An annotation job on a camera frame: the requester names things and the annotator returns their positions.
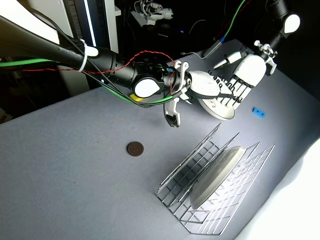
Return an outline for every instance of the blue connector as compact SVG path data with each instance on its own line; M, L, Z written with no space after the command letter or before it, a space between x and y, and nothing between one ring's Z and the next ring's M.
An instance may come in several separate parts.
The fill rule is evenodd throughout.
M253 114L257 115L259 118L262 118L262 119L264 119L266 116L266 113L264 111L256 107L252 110L252 112Z

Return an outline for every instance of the gray table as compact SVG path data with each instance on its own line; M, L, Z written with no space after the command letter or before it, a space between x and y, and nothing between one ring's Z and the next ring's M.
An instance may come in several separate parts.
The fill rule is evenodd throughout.
M240 46L234 40L208 60L183 60L207 71ZM253 115L253 107L266 118ZM234 145L276 147L224 234L197 236L155 191L220 121L199 104L182 102L181 126L170 128L162 110L99 88L0 125L0 239L231 240L320 130L318 101L278 70L265 77L214 141L222 145L240 132ZM131 141L143 143L143 155L127 154Z

